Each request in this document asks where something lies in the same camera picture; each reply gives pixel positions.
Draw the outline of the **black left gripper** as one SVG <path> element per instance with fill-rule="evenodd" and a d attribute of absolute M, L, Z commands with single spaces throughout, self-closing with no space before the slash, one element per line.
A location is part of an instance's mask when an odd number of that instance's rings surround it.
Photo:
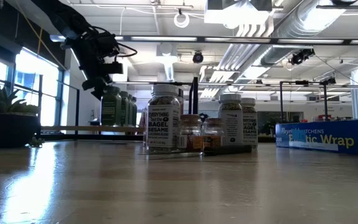
<path fill-rule="evenodd" d="M 109 85 L 105 83 L 111 83 L 110 74 L 107 74 L 103 70 L 103 64 L 95 61 L 87 61 L 84 63 L 84 73 L 86 80 L 82 83 L 82 88 L 84 90 L 89 90 L 94 88 L 91 94 L 98 100 L 101 100 Z"/>

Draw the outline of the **long linear ceiling light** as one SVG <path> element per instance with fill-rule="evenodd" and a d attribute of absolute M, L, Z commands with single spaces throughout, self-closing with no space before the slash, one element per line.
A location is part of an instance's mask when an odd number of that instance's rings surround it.
<path fill-rule="evenodd" d="M 271 38 L 271 37 L 205 37 L 205 36 L 116 36 L 123 42 L 197 42 L 224 44 L 284 44 L 284 45 L 358 45 L 358 39 Z"/>

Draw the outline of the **succulent plant in black pot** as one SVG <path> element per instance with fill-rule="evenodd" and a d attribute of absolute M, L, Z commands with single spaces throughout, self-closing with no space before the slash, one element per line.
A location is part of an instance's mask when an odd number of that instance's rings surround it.
<path fill-rule="evenodd" d="M 0 86 L 0 148 L 40 147 L 44 143 L 36 137 L 40 131 L 40 108 L 17 100 L 16 93 L 8 94 Z"/>

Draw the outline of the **small glass spice jar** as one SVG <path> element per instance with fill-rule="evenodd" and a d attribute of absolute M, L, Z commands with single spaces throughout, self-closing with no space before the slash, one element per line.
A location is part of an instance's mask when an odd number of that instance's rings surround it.
<path fill-rule="evenodd" d="M 203 146 L 221 147 L 224 142 L 224 123 L 221 118 L 207 118 L 203 124 Z"/>
<path fill-rule="evenodd" d="M 198 114 L 184 114 L 180 116 L 178 148 L 185 152 L 202 153 L 203 137 L 201 120 Z"/>

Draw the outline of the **white ceiling vent box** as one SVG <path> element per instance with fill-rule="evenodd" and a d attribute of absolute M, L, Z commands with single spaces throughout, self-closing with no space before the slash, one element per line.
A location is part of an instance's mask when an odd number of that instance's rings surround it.
<path fill-rule="evenodd" d="M 228 29 L 260 25 L 272 9 L 272 0 L 206 0 L 204 23 L 221 24 Z"/>

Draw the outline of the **blue plastic wrap box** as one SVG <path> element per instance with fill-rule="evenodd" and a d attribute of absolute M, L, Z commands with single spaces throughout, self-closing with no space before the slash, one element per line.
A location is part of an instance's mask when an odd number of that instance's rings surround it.
<path fill-rule="evenodd" d="M 278 123 L 276 146 L 358 155 L 358 119 L 312 123 Z"/>

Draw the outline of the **white hanging air duct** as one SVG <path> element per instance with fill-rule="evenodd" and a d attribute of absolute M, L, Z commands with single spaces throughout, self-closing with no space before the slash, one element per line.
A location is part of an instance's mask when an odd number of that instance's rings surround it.
<path fill-rule="evenodd" d="M 168 42 L 162 42 L 157 46 L 157 61 L 163 64 L 166 81 L 174 82 L 173 64 L 178 62 L 177 46 Z"/>

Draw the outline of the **black-handled kitchen knife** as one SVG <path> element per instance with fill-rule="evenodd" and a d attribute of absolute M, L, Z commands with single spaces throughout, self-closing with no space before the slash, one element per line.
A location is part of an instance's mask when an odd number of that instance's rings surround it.
<path fill-rule="evenodd" d="M 219 147 L 206 147 L 201 152 L 150 152 L 146 151 L 145 155 L 151 156 L 220 156 L 227 154 L 242 154 L 251 153 L 251 145 L 233 145 L 233 146 L 219 146 Z"/>

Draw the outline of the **black background rig frame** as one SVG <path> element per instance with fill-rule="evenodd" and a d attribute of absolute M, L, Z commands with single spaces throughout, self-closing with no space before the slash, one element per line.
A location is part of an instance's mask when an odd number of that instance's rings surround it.
<path fill-rule="evenodd" d="M 319 86 L 323 86 L 323 93 L 324 93 L 324 121 L 328 121 L 328 96 L 327 96 L 327 82 L 310 82 L 308 80 L 297 80 L 297 81 L 280 81 L 279 82 L 279 88 L 280 88 L 280 118 L 281 122 L 286 122 L 284 119 L 284 111 L 283 111 L 283 84 L 295 84 L 295 85 L 301 85 L 303 87 L 309 87 L 311 84 L 317 84 Z"/>

